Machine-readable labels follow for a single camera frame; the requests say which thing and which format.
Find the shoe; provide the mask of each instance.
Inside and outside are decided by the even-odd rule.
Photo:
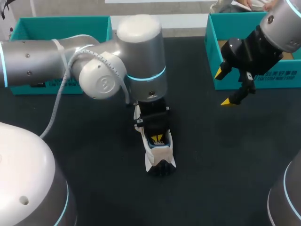
[[[134,112],[134,120],[140,118],[140,107],[137,105]],[[141,133],[145,148],[145,168],[150,174],[167,175],[175,171],[176,164],[173,156],[173,139],[170,130],[165,134],[148,136],[144,127],[135,129]]]

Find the white robot link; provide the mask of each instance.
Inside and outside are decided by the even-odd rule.
[[[167,80],[162,26],[155,17],[125,18],[118,26],[117,38],[105,43],[88,35],[1,42],[0,57],[0,87],[63,79],[52,118],[40,137],[0,123],[0,225],[76,225],[73,195],[41,139],[53,124],[70,76],[94,99],[111,97],[122,87],[129,104],[127,77],[135,100],[133,124],[146,150],[146,171],[165,175],[175,169],[169,108],[164,100]]]
[[[224,62],[216,75],[223,79],[235,67],[239,69],[241,88],[222,105],[239,105],[249,93],[255,93],[253,79],[264,75],[283,57],[301,46],[301,1],[278,0],[260,25],[246,38],[232,38],[222,48]],[[301,152],[287,166],[268,195],[268,215],[273,226],[301,226]]]

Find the teal box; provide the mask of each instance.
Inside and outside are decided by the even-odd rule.
[[[20,18],[11,41],[15,40],[52,40],[87,34],[99,42],[111,39],[112,28],[109,16],[57,16]],[[57,94],[62,79],[46,81],[38,86],[11,87],[14,95]],[[63,94],[81,94],[76,80],[67,82]]]
[[[214,79],[222,59],[218,40],[246,38],[259,25],[266,13],[224,13],[210,14],[208,17],[205,46],[209,66]],[[255,76],[258,89],[301,87],[301,49],[293,53],[294,60],[281,60],[264,76]],[[232,71],[221,81],[214,79],[215,89],[238,89],[238,69]]]

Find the black table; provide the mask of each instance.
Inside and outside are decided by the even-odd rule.
[[[177,171],[145,172],[133,108],[63,96],[45,141],[75,193],[79,226],[269,226],[269,189],[301,147],[301,90],[258,90],[220,107],[203,37],[165,39]],[[55,96],[0,90],[0,120],[41,134]]]

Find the robotic arm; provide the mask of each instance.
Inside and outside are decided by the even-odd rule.
[[[221,105],[239,105],[249,93],[254,94],[254,77],[264,75],[281,60],[282,52],[293,53],[300,48],[300,27],[301,1],[278,0],[246,39],[229,39],[221,49],[224,62],[215,79],[222,80],[235,67],[242,85]]]
[[[127,77],[135,100],[134,126],[141,132],[146,150],[146,170],[168,174],[175,168],[169,108],[164,100],[167,81],[162,27],[157,19],[150,15],[127,17],[119,24],[116,40],[105,43],[78,35],[62,40],[2,42],[0,47],[0,87],[61,78],[64,82],[71,71],[88,96],[105,99],[121,86],[129,104],[123,81]]]

